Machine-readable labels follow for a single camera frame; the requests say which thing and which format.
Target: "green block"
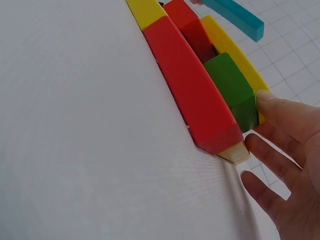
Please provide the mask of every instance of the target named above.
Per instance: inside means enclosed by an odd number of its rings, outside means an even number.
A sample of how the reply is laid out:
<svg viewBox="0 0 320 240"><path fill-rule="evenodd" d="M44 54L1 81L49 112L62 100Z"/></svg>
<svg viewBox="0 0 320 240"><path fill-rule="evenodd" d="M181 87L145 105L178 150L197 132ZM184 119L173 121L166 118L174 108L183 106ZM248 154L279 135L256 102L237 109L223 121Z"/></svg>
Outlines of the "green block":
<svg viewBox="0 0 320 240"><path fill-rule="evenodd" d="M227 52L204 64L243 133L258 125L253 89Z"/></svg>

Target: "toy block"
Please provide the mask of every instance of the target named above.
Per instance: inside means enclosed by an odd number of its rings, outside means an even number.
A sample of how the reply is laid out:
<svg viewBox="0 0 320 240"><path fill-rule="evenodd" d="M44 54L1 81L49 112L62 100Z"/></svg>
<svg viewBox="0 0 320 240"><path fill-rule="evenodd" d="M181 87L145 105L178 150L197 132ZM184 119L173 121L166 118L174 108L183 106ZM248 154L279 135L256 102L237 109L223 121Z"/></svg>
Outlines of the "toy block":
<svg viewBox="0 0 320 240"><path fill-rule="evenodd" d="M204 64L243 133L258 125L256 97L245 76L227 52Z"/></svg>
<svg viewBox="0 0 320 240"><path fill-rule="evenodd" d="M250 153L244 141L239 142L218 155L236 165L241 164L250 158Z"/></svg>
<svg viewBox="0 0 320 240"><path fill-rule="evenodd" d="M264 36L265 23L233 0L202 0L230 23L239 28L253 41L258 42Z"/></svg>
<svg viewBox="0 0 320 240"><path fill-rule="evenodd" d="M172 0L163 8L202 63L217 55L200 19L183 0Z"/></svg>
<svg viewBox="0 0 320 240"><path fill-rule="evenodd" d="M162 17L143 34L194 143L210 154L240 143L243 136L233 114L172 20Z"/></svg>
<svg viewBox="0 0 320 240"><path fill-rule="evenodd" d="M126 0L141 31L167 16L164 8L157 0Z"/></svg>
<svg viewBox="0 0 320 240"><path fill-rule="evenodd" d="M247 59L246 55L214 18L212 16L206 16L201 19L201 22L215 49L219 53L228 53L230 55L252 87L254 94L256 95L259 90L270 91L260 74ZM263 124L265 122L265 118L259 113L259 123Z"/></svg>

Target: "grid paper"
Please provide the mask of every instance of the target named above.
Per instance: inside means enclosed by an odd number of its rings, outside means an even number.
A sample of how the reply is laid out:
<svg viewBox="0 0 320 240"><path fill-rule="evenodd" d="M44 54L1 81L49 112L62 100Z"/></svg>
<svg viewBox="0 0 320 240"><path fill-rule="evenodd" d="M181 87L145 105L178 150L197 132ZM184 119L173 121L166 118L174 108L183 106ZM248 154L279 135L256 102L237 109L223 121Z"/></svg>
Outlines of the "grid paper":
<svg viewBox="0 0 320 240"><path fill-rule="evenodd" d="M320 107L320 0L236 2L264 21L264 37L258 43L213 10L189 5L199 17L211 15L220 23L277 97ZM289 197L287 187L258 159L252 156L248 164L272 190Z"/></svg>

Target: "finger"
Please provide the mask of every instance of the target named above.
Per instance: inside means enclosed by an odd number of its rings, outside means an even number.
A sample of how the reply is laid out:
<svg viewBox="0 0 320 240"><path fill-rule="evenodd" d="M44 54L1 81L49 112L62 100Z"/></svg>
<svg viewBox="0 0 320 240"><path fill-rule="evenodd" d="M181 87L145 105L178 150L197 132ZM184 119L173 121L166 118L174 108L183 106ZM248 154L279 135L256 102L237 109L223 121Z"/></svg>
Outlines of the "finger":
<svg viewBox="0 0 320 240"><path fill-rule="evenodd" d="M270 123L259 125L254 129L262 137L274 143L278 148L288 154L293 160L303 168L306 163L306 153L304 146L292 136Z"/></svg>
<svg viewBox="0 0 320 240"><path fill-rule="evenodd" d="M276 151L255 134L245 138L245 145L261 162L263 162L291 191L301 169L287 157Z"/></svg>
<svg viewBox="0 0 320 240"><path fill-rule="evenodd" d="M320 132L320 109L317 107L276 98L265 90L258 92L257 106L269 123L302 144Z"/></svg>
<svg viewBox="0 0 320 240"><path fill-rule="evenodd" d="M276 222L278 213L285 203L285 200L268 188L252 172L243 172L241 174L241 180L251 197L269 215L272 221Z"/></svg>

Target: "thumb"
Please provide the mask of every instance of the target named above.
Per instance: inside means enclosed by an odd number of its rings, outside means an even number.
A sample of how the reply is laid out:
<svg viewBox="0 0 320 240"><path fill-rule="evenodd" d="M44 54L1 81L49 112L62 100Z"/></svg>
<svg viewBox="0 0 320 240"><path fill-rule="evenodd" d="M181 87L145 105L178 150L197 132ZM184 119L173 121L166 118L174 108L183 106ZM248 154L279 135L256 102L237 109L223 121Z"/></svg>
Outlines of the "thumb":
<svg viewBox="0 0 320 240"><path fill-rule="evenodd" d="M256 96L257 107L266 120L305 144L320 132L320 109L299 102L277 98L261 90Z"/></svg>

